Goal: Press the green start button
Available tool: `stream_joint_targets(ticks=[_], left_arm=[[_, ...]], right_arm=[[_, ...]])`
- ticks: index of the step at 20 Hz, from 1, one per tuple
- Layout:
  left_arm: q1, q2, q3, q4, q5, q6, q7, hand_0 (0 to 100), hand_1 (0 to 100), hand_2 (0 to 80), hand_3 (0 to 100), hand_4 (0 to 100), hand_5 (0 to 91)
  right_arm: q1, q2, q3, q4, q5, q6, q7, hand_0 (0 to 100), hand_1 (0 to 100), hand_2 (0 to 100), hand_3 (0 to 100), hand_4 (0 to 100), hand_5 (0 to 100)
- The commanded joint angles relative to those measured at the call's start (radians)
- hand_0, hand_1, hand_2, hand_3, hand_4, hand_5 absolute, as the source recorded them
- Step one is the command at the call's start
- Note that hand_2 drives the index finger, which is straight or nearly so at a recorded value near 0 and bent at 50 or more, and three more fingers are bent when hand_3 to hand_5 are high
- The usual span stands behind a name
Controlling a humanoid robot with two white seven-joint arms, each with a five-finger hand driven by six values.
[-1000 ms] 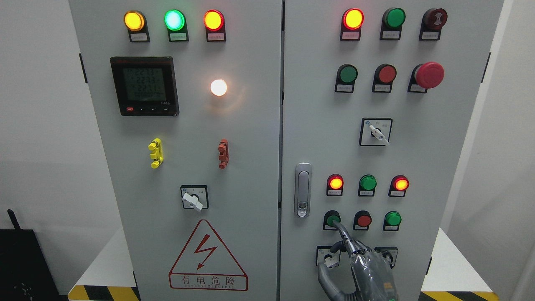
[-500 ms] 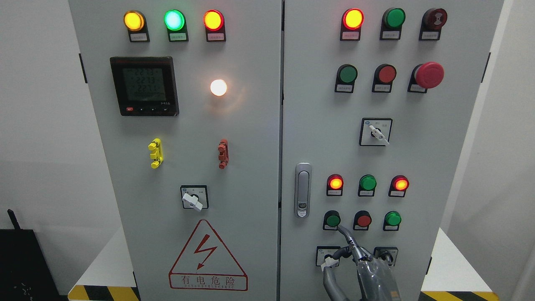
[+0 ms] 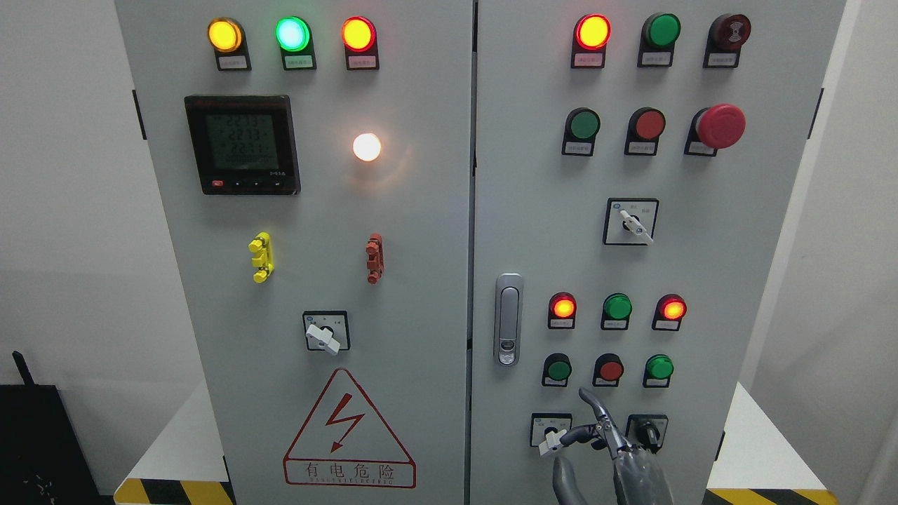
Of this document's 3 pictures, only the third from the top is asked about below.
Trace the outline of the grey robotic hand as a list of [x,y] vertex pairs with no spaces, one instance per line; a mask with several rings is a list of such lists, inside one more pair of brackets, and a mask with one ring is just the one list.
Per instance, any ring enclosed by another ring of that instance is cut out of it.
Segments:
[[592,443],[598,450],[606,448],[613,465],[615,496],[619,504],[673,504],[669,483],[657,458],[651,451],[629,441],[596,394],[579,388],[579,397],[590,405],[596,422],[561,429],[546,435],[539,445],[541,456],[554,457],[552,485],[559,504],[586,504],[577,488],[573,464],[558,451],[574,443]]

